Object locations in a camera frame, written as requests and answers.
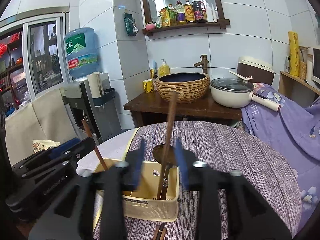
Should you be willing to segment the dark wooden sink counter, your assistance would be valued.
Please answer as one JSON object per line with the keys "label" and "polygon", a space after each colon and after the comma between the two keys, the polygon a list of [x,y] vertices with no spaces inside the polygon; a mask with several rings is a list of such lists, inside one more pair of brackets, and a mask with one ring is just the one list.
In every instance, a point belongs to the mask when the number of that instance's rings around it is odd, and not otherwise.
{"label": "dark wooden sink counter", "polygon": [[[143,93],[124,105],[131,112],[136,127],[157,124],[167,120],[169,103],[157,92]],[[242,119],[241,109],[228,108],[216,103],[210,92],[191,103],[176,107],[176,121],[206,121],[232,126]]]}

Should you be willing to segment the brown rice cooker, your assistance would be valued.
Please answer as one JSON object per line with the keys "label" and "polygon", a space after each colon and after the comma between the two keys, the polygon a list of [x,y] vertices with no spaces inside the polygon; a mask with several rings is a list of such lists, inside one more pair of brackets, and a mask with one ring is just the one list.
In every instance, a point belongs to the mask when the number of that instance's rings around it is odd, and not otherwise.
{"label": "brown rice cooker", "polygon": [[265,83],[272,85],[274,70],[272,65],[250,56],[242,56],[238,59],[237,73],[244,77],[252,76],[251,83]]}

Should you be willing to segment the brass faucet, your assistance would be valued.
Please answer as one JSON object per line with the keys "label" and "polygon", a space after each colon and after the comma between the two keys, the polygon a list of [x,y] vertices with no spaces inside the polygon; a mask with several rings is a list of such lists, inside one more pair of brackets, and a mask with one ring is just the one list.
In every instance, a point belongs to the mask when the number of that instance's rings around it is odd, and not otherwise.
{"label": "brass faucet", "polygon": [[202,54],[200,56],[201,58],[201,61],[200,62],[197,62],[197,63],[194,63],[194,67],[202,67],[202,72],[204,74],[208,74],[208,64],[209,64],[209,61],[207,59],[207,55],[206,54]]}

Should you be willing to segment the green hanging packet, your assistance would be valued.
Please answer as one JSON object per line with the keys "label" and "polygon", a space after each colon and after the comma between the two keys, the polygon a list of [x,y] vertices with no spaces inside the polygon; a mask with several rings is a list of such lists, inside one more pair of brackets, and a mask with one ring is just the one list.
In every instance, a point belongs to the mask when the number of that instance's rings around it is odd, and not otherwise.
{"label": "green hanging packet", "polygon": [[125,30],[128,36],[136,36],[139,32],[138,27],[136,26],[135,19],[133,18],[132,14],[129,13],[128,10],[124,12],[124,23],[125,23]]}

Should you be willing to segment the wooden wall shelf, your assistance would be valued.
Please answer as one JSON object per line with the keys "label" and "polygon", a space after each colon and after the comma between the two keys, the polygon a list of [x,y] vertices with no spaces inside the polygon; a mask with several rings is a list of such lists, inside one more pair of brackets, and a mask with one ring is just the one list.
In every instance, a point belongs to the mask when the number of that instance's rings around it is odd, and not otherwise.
{"label": "wooden wall shelf", "polygon": [[[230,26],[230,20],[225,18],[223,6],[221,0],[215,0],[217,8],[217,22],[206,22],[206,23],[186,23],[178,24],[172,27],[161,27],[148,30],[147,27],[143,29],[143,34],[150,37],[154,33],[160,33],[163,31],[178,30],[178,29],[187,29],[187,28],[202,28],[202,27],[219,27],[221,30],[226,30],[227,26]],[[142,0],[143,12],[145,17],[145,25],[152,22],[152,14],[150,7],[150,0]]]}

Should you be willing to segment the wooden side shelf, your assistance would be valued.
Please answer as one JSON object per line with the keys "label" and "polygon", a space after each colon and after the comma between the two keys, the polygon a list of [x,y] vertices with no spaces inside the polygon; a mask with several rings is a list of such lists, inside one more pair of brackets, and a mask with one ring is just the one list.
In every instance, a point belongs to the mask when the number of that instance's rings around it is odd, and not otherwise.
{"label": "wooden side shelf", "polygon": [[319,98],[318,89],[286,72],[280,72],[278,92],[301,107],[308,107]]}

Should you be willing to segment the purple striped table mat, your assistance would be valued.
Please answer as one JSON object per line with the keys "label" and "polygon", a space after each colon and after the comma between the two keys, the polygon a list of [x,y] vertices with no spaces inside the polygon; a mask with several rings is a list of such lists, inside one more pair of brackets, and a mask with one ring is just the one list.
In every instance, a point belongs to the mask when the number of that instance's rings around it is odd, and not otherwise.
{"label": "purple striped table mat", "polygon": [[[155,161],[151,153],[164,144],[167,123],[143,126],[99,145],[103,158],[123,159],[127,151],[146,143],[145,161]],[[298,231],[302,208],[296,176],[285,157],[257,137],[229,126],[203,121],[176,121],[171,145],[181,139],[183,148],[195,153],[213,169],[223,172],[240,170],[283,220],[292,236]],[[187,192],[180,185],[178,218],[166,223],[165,239],[194,239],[198,192]],[[125,218],[127,239],[152,239],[159,223]]]}

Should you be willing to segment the white cooking pot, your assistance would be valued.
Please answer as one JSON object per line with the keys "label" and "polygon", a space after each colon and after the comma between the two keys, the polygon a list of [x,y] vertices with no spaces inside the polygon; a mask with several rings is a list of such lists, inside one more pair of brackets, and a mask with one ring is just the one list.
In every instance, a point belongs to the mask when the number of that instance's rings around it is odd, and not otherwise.
{"label": "white cooking pot", "polygon": [[210,82],[210,91],[218,104],[229,108],[243,108],[252,101],[263,105],[275,112],[279,112],[280,104],[254,92],[254,85],[250,82],[253,77],[235,78],[221,77]]}

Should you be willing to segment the purple floral cloth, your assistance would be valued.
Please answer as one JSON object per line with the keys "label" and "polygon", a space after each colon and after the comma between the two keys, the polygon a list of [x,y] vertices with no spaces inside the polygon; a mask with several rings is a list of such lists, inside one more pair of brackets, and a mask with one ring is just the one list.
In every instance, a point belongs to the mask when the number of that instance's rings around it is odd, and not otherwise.
{"label": "purple floral cloth", "polygon": [[300,189],[301,229],[319,204],[319,100],[303,108],[268,84],[255,83],[254,91],[281,108],[251,102],[241,110],[245,131],[287,159]]}

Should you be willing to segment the yellow roll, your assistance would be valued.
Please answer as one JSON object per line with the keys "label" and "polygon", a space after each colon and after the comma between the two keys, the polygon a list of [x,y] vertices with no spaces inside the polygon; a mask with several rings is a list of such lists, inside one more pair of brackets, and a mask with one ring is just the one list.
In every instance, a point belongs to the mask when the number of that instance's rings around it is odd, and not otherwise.
{"label": "yellow roll", "polygon": [[294,31],[288,32],[289,52],[290,52],[290,74],[299,76],[299,42],[298,34]]}

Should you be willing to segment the cream plastic utensil holder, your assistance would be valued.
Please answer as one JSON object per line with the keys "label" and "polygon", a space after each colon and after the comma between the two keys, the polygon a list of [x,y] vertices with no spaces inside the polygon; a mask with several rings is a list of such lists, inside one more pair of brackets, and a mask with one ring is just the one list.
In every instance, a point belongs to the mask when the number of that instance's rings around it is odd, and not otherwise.
{"label": "cream plastic utensil holder", "polygon": [[137,190],[123,192],[124,216],[158,222],[174,222],[177,219],[179,168],[174,166],[169,170],[165,200],[157,199],[160,169],[161,165],[157,162],[143,162]]}

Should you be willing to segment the white microwave oven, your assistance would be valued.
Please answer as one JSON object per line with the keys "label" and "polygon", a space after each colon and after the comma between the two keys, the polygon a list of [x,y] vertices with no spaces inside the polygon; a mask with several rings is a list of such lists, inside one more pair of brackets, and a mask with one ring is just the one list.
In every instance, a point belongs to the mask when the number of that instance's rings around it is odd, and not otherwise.
{"label": "white microwave oven", "polygon": [[319,87],[319,48],[308,48],[307,53],[307,75],[308,83],[315,83]]}

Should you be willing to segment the water dispenser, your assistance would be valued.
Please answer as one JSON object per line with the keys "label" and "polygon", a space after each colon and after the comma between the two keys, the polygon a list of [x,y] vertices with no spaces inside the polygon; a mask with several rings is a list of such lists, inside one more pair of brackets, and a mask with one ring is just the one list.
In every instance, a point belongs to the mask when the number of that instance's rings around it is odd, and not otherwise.
{"label": "water dispenser", "polygon": [[86,77],[65,85],[63,91],[65,102],[69,104],[76,122],[77,131],[83,136],[86,135],[82,124],[82,119],[86,119],[92,134],[95,135],[95,140],[102,143],[120,131],[121,126],[114,103],[116,91],[110,86],[108,74],[101,73],[100,77],[104,93],[101,98],[92,97]]}

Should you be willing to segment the dark brown wooden chopstick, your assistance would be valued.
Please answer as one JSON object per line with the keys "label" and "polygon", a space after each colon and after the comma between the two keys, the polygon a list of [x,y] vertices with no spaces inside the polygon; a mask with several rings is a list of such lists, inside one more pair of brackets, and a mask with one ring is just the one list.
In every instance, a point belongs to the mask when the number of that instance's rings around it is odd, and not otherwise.
{"label": "dark brown wooden chopstick", "polygon": [[161,174],[160,174],[159,184],[158,184],[157,200],[160,200],[162,189],[163,189],[163,179],[164,179],[164,174],[165,174],[165,167],[166,167],[166,163],[167,163],[167,156],[169,153],[172,129],[174,126],[174,120],[175,120],[175,114],[176,114],[176,104],[177,104],[178,93],[175,91],[172,91],[171,95],[172,95],[172,97],[169,102],[167,131],[166,131],[166,136],[165,136],[165,144],[163,147],[162,162],[161,162]]}

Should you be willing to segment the yellow soap bottle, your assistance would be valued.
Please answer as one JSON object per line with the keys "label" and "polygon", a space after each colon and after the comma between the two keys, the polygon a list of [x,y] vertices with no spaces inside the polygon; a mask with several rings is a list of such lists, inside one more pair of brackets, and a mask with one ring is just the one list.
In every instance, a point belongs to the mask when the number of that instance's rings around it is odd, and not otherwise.
{"label": "yellow soap bottle", "polygon": [[158,69],[158,76],[162,77],[170,74],[170,68],[165,59],[162,59],[162,64]]}

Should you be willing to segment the dark soy sauce bottle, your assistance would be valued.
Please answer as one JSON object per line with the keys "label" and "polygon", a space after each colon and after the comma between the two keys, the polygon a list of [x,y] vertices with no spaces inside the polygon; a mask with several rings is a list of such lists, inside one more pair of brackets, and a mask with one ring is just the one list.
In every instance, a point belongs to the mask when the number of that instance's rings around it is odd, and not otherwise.
{"label": "dark soy sauce bottle", "polygon": [[203,0],[193,0],[193,14],[195,22],[197,23],[205,23],[207,22],[207,13],[204,6]]}

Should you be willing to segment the reddish brown wooden chopstick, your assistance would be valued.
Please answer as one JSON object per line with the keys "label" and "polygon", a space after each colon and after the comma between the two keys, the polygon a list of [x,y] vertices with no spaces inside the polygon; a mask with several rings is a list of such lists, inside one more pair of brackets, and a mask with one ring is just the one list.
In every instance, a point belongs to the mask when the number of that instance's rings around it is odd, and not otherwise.
{"label": "reddish brown wooden chopstick", "polygon": [[166,232],[167,228],[165,227],[165,223],[161,223],[156,227],[152,240],[164,240]]}

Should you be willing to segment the woven basin sink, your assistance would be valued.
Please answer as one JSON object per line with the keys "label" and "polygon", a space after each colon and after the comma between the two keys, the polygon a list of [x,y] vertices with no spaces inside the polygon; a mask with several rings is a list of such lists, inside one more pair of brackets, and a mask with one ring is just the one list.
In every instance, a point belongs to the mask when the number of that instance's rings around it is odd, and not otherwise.
{"label": "woven basin sink", "polygon": [[158,77],[155,84],[163,100],[170,101],[176,92],[177,103],[191,103],[206,94],[210,78],[204,73],[176,73]]}

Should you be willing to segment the yellow oil bottle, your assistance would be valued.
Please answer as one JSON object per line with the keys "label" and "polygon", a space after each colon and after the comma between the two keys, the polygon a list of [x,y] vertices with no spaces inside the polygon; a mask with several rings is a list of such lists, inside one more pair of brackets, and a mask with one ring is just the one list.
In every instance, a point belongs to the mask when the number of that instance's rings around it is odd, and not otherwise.
{"label": "yellow oil bottle", "polygon": [[184,4],[184,10],[185,10],[185,19],[187,23],[193,23],[195,21],[194,13],[193,13],[193,7],[189,0],[185,0]]}

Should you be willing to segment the paper roll in holder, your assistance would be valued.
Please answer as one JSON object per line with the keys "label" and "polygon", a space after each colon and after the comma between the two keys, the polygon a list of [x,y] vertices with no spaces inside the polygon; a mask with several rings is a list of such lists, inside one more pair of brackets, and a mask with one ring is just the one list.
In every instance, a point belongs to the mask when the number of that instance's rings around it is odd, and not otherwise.
{"label": "paper roll in holder", "polygon": [[92,98],[100,98],[104,94],[103,85],[99,72],[93,72],[87,76]]}

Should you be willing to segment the snack bag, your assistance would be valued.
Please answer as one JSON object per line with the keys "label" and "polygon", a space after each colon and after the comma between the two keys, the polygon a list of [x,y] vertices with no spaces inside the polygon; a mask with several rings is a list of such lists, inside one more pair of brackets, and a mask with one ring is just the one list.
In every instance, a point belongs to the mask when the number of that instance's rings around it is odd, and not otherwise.
{"label": "snack bag", "polygon": [[48,150],[50,148],[55,148],[60,146],[60,142],[55,142],[52,140],[33,140],[33,152],[41,152]]}

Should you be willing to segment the yellow mug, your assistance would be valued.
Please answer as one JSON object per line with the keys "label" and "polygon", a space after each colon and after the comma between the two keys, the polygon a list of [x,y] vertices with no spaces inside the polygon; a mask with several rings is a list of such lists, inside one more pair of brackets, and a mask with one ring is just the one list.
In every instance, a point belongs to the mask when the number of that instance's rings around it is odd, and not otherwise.
{"label": "yellow mug", "polygon": [[153,79],[147,79],[143,81],[143,89],[146,93],[152,93],[154,92],[154,85],[153,85]]}

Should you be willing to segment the blue water bottle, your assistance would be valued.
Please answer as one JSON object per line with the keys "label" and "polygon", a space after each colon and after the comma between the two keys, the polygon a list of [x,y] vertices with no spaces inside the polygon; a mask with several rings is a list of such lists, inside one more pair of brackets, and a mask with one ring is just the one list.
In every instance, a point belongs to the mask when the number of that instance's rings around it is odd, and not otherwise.
{"label": "blue water bottle", "polygon": [[79,79],[101,71],[93,28],[70,31],[65,36],[65,45],[68,70],[72,78]]}

